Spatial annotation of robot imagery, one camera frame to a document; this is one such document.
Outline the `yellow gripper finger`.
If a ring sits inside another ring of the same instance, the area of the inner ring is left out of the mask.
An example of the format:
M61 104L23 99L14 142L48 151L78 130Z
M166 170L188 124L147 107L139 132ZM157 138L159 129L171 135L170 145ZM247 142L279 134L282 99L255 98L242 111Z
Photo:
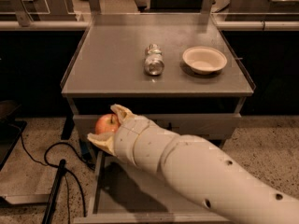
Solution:
M114 133L89 133L87 139L93 143L96 147L105 151L106 153L114 156Z
M123 105L114 104L110 107L113 113L117 116L119 123L123 124L126 120L132 119L135 114Z

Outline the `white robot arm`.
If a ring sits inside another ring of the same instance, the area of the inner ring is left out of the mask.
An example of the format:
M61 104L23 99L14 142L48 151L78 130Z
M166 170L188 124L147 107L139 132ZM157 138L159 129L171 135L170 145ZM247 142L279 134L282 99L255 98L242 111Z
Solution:
M104 125L118 128L89 133L96 147L235 224L299 224L299 200L255 178L206 139L170 132L122 105L111 110Z

